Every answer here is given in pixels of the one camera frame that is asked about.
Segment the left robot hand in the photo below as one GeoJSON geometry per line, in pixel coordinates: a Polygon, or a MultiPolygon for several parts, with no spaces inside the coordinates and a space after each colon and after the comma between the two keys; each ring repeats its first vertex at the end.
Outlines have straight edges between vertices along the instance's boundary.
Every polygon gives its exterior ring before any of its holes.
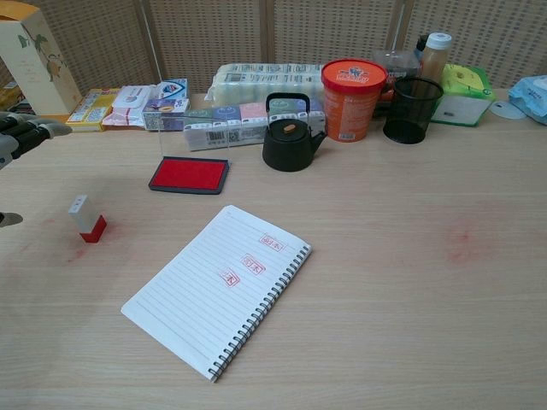
{"type": "Polygon", "coordinates": [[[57,120],[30,114],[1,113],[1,168],[36,149],[46,140],[65,136],[72,128],[57,120]]]}

